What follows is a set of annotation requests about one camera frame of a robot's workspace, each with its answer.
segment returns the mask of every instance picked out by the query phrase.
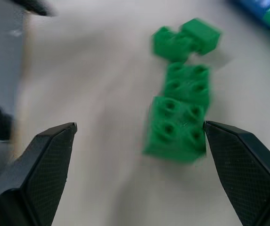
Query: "white table surface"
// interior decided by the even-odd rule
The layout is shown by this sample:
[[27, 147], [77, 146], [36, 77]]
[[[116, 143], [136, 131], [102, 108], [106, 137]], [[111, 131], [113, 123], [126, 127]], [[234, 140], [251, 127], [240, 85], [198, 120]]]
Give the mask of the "white table surface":
[[207, 119], [253, 132], [270, 149], [270, 32], [224, 0], [57, 0], [31, 16], [31, 67], [20, 92], [16, 150], [75, 121], [68, 180], [53, 226], [240, 226], [211, 154], [191, 166], [140, 155], [166, 62], [151, 54], [160, 26], [200, 17], [224, 32], [194, 63], [213, 69]]

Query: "lego brick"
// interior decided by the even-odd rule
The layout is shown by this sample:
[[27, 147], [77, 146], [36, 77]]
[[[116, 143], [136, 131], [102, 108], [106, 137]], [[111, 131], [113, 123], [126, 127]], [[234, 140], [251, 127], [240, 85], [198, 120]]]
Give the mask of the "lego brick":
[[199, 106], [155, 97], [143, 153], [179, 163], [195, 161], [206, 152], [203, 118]]
[[152, 36], [153, 53], [171, 62], [186, 62], [194, 50], [192, 38], [175, 33], [167, 27], [160, 28]]
[[169, 65], [162, 94], [207, 110], [210, 103], [209, 69], [203, 65]]
[[197, 52], [205, 55], [214, 50], [219, 42], [221, 32], [199, 18], [188, 21], [180, 27], [184, 36], [194, 39], [199, 46]]

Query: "table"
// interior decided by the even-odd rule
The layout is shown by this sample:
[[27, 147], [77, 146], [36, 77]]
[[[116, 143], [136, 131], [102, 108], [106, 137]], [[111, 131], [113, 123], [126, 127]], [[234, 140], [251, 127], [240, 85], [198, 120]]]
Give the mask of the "table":
[[18, 107], [16, 150], [75, 121], [68, 179], [54, 226], [240, 226], [211, 153], [180, 166], [141, 156], [142, 134], [166, 62], [150, 36], [200, 17], [223, 30], [209, 64], [207, 119], [254, 133], [270, 149], [270, 31], [222, 0], [58, 0], [31, 16], [31, 67]]

